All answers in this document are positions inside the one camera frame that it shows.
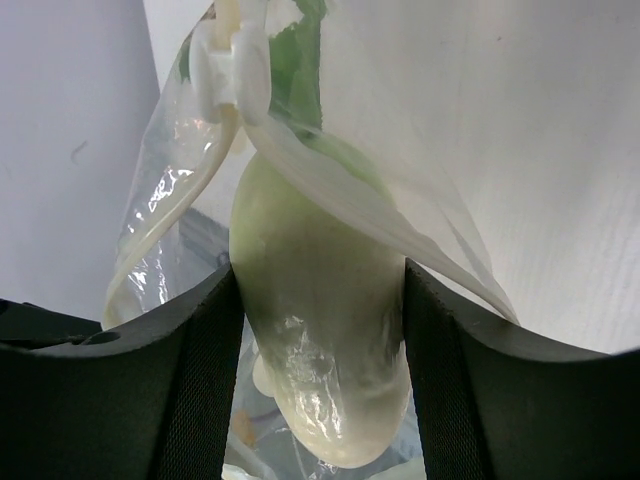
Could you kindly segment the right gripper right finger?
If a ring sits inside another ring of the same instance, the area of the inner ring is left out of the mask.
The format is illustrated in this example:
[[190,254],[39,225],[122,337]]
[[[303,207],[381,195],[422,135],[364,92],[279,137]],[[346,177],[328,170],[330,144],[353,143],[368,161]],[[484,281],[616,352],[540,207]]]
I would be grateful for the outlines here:
[[639,354],[511,324],[414,261],[404,335],[430,479],[635,479]]

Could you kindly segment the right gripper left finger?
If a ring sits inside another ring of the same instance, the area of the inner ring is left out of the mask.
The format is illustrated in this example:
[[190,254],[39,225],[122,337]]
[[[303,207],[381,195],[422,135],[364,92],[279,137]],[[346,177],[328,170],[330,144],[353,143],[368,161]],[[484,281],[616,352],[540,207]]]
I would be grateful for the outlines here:
[[222,267],[109,330],[1,304],[5,479],[218,479],[244,310]]

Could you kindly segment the white daikon radish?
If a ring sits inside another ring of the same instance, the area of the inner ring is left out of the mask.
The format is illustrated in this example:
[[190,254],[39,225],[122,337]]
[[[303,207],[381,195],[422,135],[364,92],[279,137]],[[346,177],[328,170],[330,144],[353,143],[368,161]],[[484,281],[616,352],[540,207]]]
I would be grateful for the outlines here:
[[379,458],[410,397],[404,257],[255,154],[234,198],[230,260],[260,353],[255,372],[295,437],[340,468]]

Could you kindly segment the clear zip top bag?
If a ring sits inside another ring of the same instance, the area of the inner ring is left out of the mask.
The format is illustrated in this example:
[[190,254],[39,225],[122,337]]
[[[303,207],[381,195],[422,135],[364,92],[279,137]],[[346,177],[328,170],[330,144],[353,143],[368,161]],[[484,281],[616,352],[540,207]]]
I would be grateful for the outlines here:
[[167,167],[118,248],[104,329],[140,313],[152,252],[212,183],[236,139],[254,147],[229,224],[229,259],[265,380],[294,437],[319,460],[356,469],[391,445],[409,404],[405,263],[414,260],[516,316],[457,199],[418,223],[404,197],[427,175],[387,163],[323,126],[322,1],[294,1],[268,30],[264,1],[217,1],[185,40],[139,161]]

